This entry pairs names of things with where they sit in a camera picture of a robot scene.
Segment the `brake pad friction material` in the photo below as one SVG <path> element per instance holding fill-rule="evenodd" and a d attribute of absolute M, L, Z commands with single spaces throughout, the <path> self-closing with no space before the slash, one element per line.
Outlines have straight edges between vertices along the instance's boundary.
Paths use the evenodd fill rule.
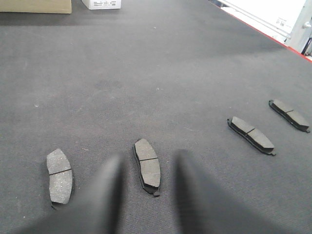
<path fill-rule="evenodd" d="M 56 149 L 47 156 L 47 168 L 50 175 L 49 191 L 53 207 L 56 204 L 67 204 L 73 189 L 73 172 L 61 149 Z"/>
<path fill-rule="evenodd" d="M 56 149 L 47 156 L 47 168 L 49 175 L 72 169 L 61 149 Z"/>
<path fill-rule="evenodd" d="M 57 173 L 50 176 L 50 198 L 52 202 L 67 204 L 72 193 L 72 170 Z"/>
<path fill-rule="evenodd" d="M 251 126 L 247 122 L 238 117 L 228 119 L 228 125 L 237 133 L 242 135 L 251 145 L 256 147 L 259 151 L 268 154 L 276 155 L 274 145 L 271 141 L 258 129 Z"/>
<path fill-rule="evenodd" d="M 275 99 L 269 101 L 269 106 L 284 117 L 284 119 L 286 119 L 296 129 L 299 129 L 302 132 L 310 132 L 309 123 L 297 111 L 289 107 L 287 104 Z"/>
<path fill-rule="evenodd" d="M 140 139 L 135 143 L 133 152 L 139 166 L 143 189 L 159 196 L 160 165 L 154 149 L 146 139 Z"/>

